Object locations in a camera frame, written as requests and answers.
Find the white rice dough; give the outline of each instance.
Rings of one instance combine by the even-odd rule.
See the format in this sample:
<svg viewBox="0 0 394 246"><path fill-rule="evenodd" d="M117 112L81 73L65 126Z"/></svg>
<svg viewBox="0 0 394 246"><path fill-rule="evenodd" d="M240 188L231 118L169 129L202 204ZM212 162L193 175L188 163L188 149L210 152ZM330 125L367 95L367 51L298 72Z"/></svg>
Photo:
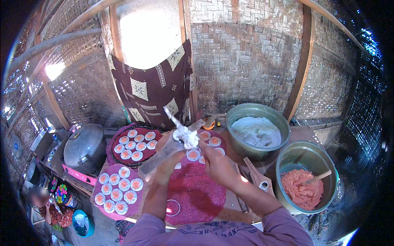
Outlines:
<svg viewBox="0 0 394 246"><path fill-rule="evenodd" d="M234 133L248 144L271 148L281 144L278 127L265 117L243 117L231 125Z"/></svg>

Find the metal ring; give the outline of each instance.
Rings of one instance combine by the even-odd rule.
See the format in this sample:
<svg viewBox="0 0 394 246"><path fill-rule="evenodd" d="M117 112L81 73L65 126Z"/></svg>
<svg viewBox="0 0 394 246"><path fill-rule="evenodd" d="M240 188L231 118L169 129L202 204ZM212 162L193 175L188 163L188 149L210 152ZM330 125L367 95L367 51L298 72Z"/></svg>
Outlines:
<svg viewBox="0 0 394 246"><path fill-rule="evenodd" d="M173 217L173 216L179 214L179 212L180 212L180 204L179 204L179 202L177 202L177 201L175 201L175 200L173 200L173 199L169 199L169 200L167 200L167 201L174 201L174 202L176 202L176 203L178 204L178 206L179 206L179 210L178 210L178 212L177 212L176 214L174 214L174 215L168 215L167 213L165 213L165 215L168 216L168 217Z"/></svg>

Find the colorful decoration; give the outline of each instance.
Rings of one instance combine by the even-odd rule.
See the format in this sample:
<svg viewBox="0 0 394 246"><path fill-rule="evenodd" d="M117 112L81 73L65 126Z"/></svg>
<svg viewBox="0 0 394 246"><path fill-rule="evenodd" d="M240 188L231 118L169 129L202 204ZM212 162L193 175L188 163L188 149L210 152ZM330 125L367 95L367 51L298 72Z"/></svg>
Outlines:
<svg viewBox="0 0 394 246"><path fill-rule="evenodd" d="M66 185L59 185L55 192L55 199L57 203L63 203L67 195Z"/></svg>
<svg viewBox="0 0 394 246"><path fill-rule="evenodd" d="M51 181L51 185L52 187L50 188L50 192L53 193L56 189L56 185L58 184L58 178L53 177L52 181Z"/></svg>

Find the wooden spoon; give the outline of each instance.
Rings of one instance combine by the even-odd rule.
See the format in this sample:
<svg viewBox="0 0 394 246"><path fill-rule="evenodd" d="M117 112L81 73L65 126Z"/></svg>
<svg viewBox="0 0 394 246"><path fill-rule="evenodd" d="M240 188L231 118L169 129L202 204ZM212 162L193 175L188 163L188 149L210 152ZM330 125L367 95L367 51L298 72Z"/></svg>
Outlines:
<svg viewBox="0 0 394 246"><path fill-rule="evenodd" d="M296 185L296 186L297 186L297 187L300 187L300 186L304 186L304 185L309 185L310 183L313 183L313 182L315 182L315 181L317 181L317 180L320 180L320 179L322 179L322 178L325 178L325 177L327 177L327 176L330 175L330 174L331 174L331 169L328 170L328 171L326 171L326 172L324 172L324 173L322 173L322 174L320 174L319 176L316 176L316 177L311 178L311 179L309 179L309 180L307 180L307 181L304 181L304 182L302 182L302 183L299 183L299 184Z"/></svg>

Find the metal bowl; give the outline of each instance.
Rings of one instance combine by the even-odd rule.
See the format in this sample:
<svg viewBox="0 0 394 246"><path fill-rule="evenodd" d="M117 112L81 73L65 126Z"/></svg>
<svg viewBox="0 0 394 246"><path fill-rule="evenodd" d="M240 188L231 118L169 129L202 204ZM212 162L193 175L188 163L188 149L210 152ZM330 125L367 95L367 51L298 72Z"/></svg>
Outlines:
<svg viewBox="0 0 394 246"><path fill-rule="evenodd" d="M314 210L305 210L298 207L291 201L282 186L281 173L287 173L294 169L304 169L312 172L315 176L331 169L331 175L322 179L323 195L320 203ZM323 211L333 201L338 181L338 172L334 167L333 161L324 149L312 142L297 141L288 145L279 154L276 162L276 179L275 195L281 204L293 215L301 213L312 215Z"/></svg>
<svg viewBox="0 0 394 246"><path fill-rule="evenodd" d="M278 127L279 131L281 132L281 144L270 148L257 147L248 144L239 136L237 136L231 128L232 124L237 120L248 116L266 117L274 125L276 125L276 127ZM281 115L275 109L262 104L240 104L230 109L227 113L227 129L230 132L230 141L234 149L241 156L247 156L251 160L261 160L269 152L283 147L290 138L290 127L283 115Z"/></svg>

